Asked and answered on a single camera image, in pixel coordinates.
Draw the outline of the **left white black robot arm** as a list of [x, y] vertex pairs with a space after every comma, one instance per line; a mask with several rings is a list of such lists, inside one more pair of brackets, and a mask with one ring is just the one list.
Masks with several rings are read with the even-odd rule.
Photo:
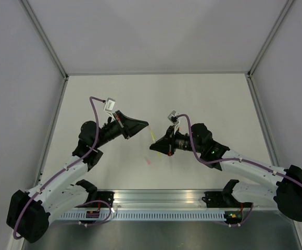
[[128, 140], [148, 125], [119, 110], [102, 127], [95, 121], [86, 121], [77, 147], [63, 168], [37, 186], [12, 195], [6, 223], [13, 229], [14, 238], [34, 243], [65, 212], [79, 205], [93, 207], [97, 203], [97, 187], [82, 176], [99, 162], [103, 155], [99, 148], [121, 135]]

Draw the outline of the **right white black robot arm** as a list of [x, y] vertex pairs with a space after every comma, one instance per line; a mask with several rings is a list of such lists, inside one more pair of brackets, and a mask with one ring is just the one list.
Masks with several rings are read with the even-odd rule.
[[276, 207], [286, 217], [302, 222], [302, 169], [257, 163], [216, 142], [203, 123], [191, 126], [181, 134], [170, 126], [166, 134], [154, 142], [151, 150], [173, 156], [177, 149], [199, 153], [198, 160], [211, 169], [237, 174], [253, 181], [247, 184], [230, 180], [222, 190], [222, 202], [229, 207], [251, 203]]

